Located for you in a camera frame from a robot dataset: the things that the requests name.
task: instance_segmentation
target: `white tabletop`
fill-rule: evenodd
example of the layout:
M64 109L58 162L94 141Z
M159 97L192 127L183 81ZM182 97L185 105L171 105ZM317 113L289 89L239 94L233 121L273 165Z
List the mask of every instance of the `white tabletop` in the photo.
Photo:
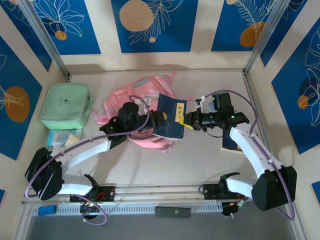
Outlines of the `white tabletop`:
M121 71L79 74L73 75L71 82L87 84L93 96L93 108L101 111L103 101L112 90L143 77L163 74L170 72ZM189 96L199 98L220 89L234 90L248 97L240 71L181 70L172 83L172 89L178 99ZM254 114L250 106L233 94L231 100L234 109L243 112L253 123ZM187 112L191 111L195 111L194 102L188 103ZM90 116L83 132L89 135L99 126L93 116ZM210 132L215 135L222 134L218 128ZM126 141L110 151L89 158L69 173L90 174L99 184L117 185L198 184L217 181L221 175L231 172L254 177L254 170L247 158L243 154L222 151L221 141L221 138L213 138L205 132L186 128L184 139L175 143L167 154L158 149L142 148Z

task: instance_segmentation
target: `mint green pouch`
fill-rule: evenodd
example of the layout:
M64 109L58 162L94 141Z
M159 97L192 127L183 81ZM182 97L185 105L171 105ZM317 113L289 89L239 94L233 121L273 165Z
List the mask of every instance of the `mint green pouch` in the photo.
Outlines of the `mint green pouch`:
M49 88L40 121L52 130L83 129L92 108L87 85L58 83Z

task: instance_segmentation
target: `beige circle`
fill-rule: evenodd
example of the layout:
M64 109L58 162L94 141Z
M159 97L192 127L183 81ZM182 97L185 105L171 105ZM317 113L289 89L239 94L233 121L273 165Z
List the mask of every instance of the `beige circle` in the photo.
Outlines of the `beige circle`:
M148 29L154 22L151 8L141 0L130 0L120 9L119 17L125 29L140 32Z
M154 43L155 41L156 41L156 39L155 39L154 37L150 37L150 38L149 38L149 42L150 42L150 43Z
M14 5L18 5L18 1L17 0L8 0L10 3L13 3Z
M232 5L235 4L238 0L225 0L226 4Z

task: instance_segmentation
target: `pink backpack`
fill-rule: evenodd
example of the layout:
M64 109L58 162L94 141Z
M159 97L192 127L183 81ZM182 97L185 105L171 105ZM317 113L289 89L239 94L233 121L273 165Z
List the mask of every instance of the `pink backpack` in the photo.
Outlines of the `pink backpack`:
M163 77L144 77L112 91L103 103L105 114L97 115L95 112L93 112L95 120L99 124L107 124L112 117L118 115L118 111L124 105L124 103L130 101L130 95L137 95L141 98L150 96L151 105L149 106L149 109L156 111L159 94L176 98L173 90L170 87L176 74L177 72L173 71L170 76L164 75ZM136 132L131 134L128 139L143 148L160 149L164 153L167 153L174 145L173 141L153 135L153 129Z

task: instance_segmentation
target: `gray floor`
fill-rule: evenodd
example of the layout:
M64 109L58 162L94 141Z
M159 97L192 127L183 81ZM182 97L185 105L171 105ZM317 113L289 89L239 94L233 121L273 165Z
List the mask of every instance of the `gray floor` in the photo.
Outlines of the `gray floor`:
M194 213L191 218L154 215L110 215L107 224L93 226L80 216L35 216L27 240L291 240L288 220L275 210L253 204L234 219L220 213Z

